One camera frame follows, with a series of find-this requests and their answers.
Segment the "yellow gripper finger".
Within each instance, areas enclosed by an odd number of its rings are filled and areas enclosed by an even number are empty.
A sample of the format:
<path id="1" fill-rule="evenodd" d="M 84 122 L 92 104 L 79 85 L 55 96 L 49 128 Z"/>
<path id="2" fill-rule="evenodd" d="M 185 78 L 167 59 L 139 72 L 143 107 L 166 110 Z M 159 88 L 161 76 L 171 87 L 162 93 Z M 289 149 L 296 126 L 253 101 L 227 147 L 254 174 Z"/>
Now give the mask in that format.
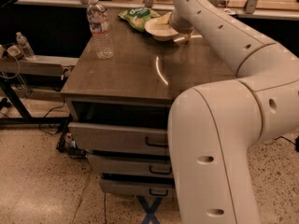
<path id="1" fill-rule="evenodd" d="M 157 20 L 158 25 L 167 25 L 169 23 L 171 13 L 167 12 L 163 16 L 159 17 Z"/>

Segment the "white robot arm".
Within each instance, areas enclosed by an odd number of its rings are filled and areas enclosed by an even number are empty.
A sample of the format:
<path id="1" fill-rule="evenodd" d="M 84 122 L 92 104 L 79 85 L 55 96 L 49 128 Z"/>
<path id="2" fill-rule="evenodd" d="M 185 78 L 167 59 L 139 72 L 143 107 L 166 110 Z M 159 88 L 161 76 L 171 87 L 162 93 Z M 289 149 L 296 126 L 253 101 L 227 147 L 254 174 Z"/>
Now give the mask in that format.
<path id="1" fill-rule="evenodd" d="M 261 224 L 249 146 L 299 122 L 299 62 L 272 38 L 208 0 L 173 0 L 170 24 L 195 29 L 235 79 L 181 93 L 171 106 L 168 144 L 183 224 Z"/>

